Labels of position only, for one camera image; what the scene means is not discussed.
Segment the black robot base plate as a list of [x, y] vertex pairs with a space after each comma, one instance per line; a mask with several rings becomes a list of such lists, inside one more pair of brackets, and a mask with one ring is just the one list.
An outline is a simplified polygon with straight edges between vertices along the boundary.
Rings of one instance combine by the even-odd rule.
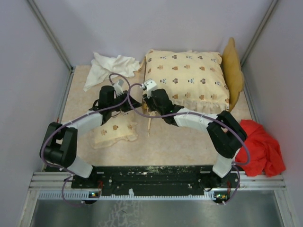
[[73, 189], [97, 189], [103, 196], [189, 196], [204, 195], [207, 190], [234, 189], [236, 173], [220, 178], [205, 166], [97, 166], [90, 178], [75, 176]]

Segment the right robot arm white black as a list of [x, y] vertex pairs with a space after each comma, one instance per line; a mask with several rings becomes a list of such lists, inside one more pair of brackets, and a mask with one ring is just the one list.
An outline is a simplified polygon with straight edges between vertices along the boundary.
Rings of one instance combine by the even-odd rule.
[[231, 113], [206, 114], [189, 110], [173, 104], [164, 89], [143, 94], [143, 100], [149, 110], [157, 112], [165, 123], [208, 133], [218, 153], [211, 180], [215, 186], [223, 187], [228, 182], [227, 174], [232, 169], [235, 157], [247, 139], [245, 130]]

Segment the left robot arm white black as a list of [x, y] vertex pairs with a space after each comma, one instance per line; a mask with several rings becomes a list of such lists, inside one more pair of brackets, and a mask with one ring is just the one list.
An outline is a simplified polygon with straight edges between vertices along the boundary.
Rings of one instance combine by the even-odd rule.
[[50, 167], [62, 168], [65, 171], [82, 177], [81, 181], [92, 188], [98, 184], [98, 175], [94, 167], [77, 156], [78, 138], [96, 127], [105, 124], [112, 112], [129, 112], [142, 104], [132, 98], [128, 91], [114, 86], [103, 86], [99, 99], [83, 116], [67, 123], [52, 122], [48, 125], [40, 150], [40, 158]]

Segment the cream animal print cushion cover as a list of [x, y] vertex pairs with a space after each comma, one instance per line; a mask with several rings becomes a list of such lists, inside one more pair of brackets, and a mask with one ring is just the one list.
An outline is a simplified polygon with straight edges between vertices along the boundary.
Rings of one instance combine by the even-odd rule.
[[165, 89], [173, 104], [206, 114], [230, 109], [219, 52], [149, 50], [143, 62], [144, 79]]

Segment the wooden pet bed frame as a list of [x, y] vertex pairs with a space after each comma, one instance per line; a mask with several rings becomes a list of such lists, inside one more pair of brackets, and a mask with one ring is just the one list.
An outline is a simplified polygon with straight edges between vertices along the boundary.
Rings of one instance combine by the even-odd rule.
[[[231, 111], [237, 104], [240, 93], [244, 88], [244, 75], [241, 71], [240, 59], [236, 50], [234, 38], [231, 37], [229, 39], [223, 53], [220, 53], [220, 55], [222, 56], [221, 68], [223, 77], [230, 92], [230, 109], [228, 111]], [[139, 70], [135, 72], [135, 75], [139, 76], [142, 82], [146, 81], [144, 79], [144, 58], [140, 64]]]

